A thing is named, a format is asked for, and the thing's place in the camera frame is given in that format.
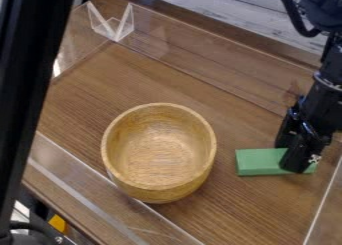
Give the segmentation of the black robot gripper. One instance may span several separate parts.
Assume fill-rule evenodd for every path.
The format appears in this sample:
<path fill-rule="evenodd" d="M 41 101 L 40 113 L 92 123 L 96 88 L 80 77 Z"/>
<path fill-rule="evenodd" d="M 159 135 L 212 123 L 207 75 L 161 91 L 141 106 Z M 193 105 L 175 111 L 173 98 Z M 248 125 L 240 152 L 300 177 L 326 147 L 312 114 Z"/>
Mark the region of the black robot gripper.
<path fill-rule="evenodd" d="M 275 147 L 285 152 L 279 167 L 303 173 L 320 160 L 334 133 L 342 130 L 342 80 L 313 74 L 305 96 L 288 108 L 275 138 Z"/>

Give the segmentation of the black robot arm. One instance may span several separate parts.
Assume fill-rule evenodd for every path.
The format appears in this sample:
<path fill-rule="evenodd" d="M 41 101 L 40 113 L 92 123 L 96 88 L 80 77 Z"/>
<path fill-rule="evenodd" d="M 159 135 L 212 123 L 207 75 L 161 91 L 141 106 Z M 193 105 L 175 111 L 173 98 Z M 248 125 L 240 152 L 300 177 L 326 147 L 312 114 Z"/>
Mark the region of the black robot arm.
<path fill-rule="evenodd" d="M 284 2 L 322 66 L 147 0 L 2 0 L 0 236 L 28 190 L 96 245 L 304 245 L 342 156 L 342 10 Z"/>

